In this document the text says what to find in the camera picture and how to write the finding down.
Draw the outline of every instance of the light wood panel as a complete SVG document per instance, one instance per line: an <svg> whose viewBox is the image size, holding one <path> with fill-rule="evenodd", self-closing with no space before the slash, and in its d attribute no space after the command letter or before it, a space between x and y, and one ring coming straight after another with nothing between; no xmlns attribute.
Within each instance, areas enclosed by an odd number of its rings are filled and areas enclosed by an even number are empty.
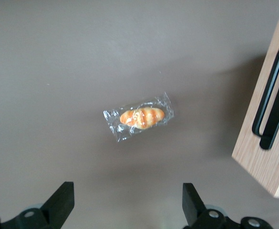
<svg viewBox="0 0 279 229"><path fill-rule="evenodd" d="M279 50L279 22L277 23L272 41L264 60L259 79L256 84L244 123L239 133L232 157L244 167L272 196L279 198L279 130L273 147L263 150L259 146L260 138L252 133L253 121L262 98L275 56ZM265 116L268 117L270 107L277 93L274 88L271 101Z"/></svg>

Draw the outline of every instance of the gray surface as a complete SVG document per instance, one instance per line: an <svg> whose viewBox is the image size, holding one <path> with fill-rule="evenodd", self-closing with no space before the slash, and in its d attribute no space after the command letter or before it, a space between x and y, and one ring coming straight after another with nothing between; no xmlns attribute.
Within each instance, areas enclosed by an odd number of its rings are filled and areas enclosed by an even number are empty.
<svg viewBox="0 0 279 229"><path fill-rule="evenodd" d="M182 183L279 228L231 158L279 1L0 1L0 216L75 182L63 228L181 229ZM166 91L176 118L117 144L102 111Z"/></svg>

